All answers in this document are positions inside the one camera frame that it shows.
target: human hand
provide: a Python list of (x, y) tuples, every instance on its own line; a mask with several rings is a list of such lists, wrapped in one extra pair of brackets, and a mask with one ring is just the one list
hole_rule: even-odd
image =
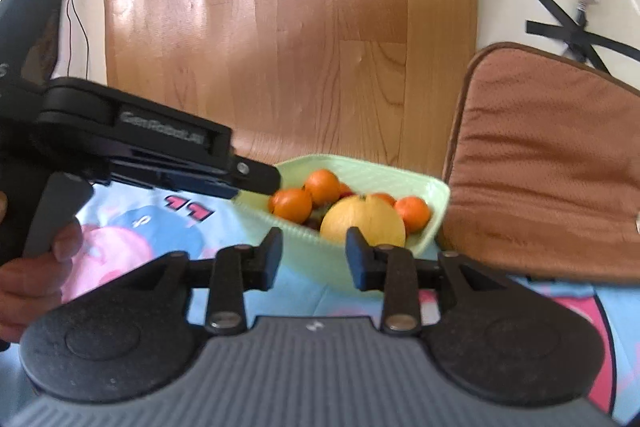
[[(0, 192), (0, 221), (7, 199)], [(77, 219), (58, 232), (50, 251), (14, 259), (0, 267), (0, 339), (16, 343), (37, 318), (60, 305), (60, 288), (71, 273), (71, 258), (82, 245)]]

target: tangerine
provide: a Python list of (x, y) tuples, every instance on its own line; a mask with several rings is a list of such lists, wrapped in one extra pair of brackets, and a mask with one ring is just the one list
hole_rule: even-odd
[(278, 190), (270, 198), (271, 213), (274, 216), (287, 219), (293, 223), (301, 225), (311, 215), (312, 201), (311, 194), (302, 188), (286, 188)]
[(376, 192), (375, 194), (372, 194), (372, 196), (386, 201), (391, 206), (394, 206), (396, 204), (396, 198), (394, 198), (391, 194), (387, 194), (386, 192)]
[(417, 196), (408, 196), (396, 201), (394, 208), (402, 217), (407, 233), (420, 232), (431, 219), (429, 205)]
[(355, 192), (351, 190), (351, 187), (346, 183), (340, 182), (340, 199), (347, 198), (348, 196), (354, 196)]
[(309, 174), (303, 188), (311, 194), (315, 206), (333, 204), (340, 199), (340, 180), (328, 169)]
[(276, 190), (273, 193), (273, 196), (269, 198), (269, 201), (267, 201), (267, 208), (271, 214), (273, 214), (273, 209), (275, 208), (277, 201), (282, 197), (283, 192), (283, 190)]

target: fruit bowl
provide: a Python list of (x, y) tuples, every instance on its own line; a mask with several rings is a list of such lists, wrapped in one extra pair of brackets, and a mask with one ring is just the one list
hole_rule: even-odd
[[(420, 196), (429, 205), (432, 216), (420, 233), (407, 238), (406, 248), (416, 257), (435, 238), (449, 203), (449, 187), (437, 178), (343, 156), (302, 156), (280, 163), (277, 168), (282, 175), (282, 188), (302, 187), (311, 172), (329, 169), (357, 194), (388, 192), (395, 198)], [(307, 227), (273, 216), (267, 208), (268, 200), (267, 196), (253, 192), (240, 192), (234, 200), (238, 218), (252, 244), (259, 244), (271, 227), (279, 227), (284, 232), (283, 266), (334, 289), (351, 292), (353, 282), (344, 246)]]

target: black handle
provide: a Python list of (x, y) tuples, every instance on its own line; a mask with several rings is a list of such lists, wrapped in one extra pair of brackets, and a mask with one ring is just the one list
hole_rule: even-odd
[[(0, 162), (0, 190), (8, 200), (0, 223), (0, 266), (22, 255), (34, 257), (49, 250), (58, 230), (94, 191), (78, 177), (20, 158)], [(0, 351), (7, 347), (0, 343)]]

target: pink pattern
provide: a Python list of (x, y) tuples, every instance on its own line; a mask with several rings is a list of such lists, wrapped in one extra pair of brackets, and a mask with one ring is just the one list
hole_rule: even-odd
[(85, 225), (82, 235), (84, 243), (73, 258), (71, 275), (62, 287), (63, 302), (108, 283), (153, 258), (146, 240), (128, 229)]
[(611, 403), (613, 363), (611, 360), (609, 335), (607, 334), (607, 328), (602, 320), (602, 314), (598, 309), (596, 301), (593, 297), (589, 297), (588, 299), (554, 298), (554, 301), (585, 317), (595, 326), (602, 337), (605, 351), (604, 363), (591, 388), (589, 399), (604, 412), (608, 412), (609, 404)]

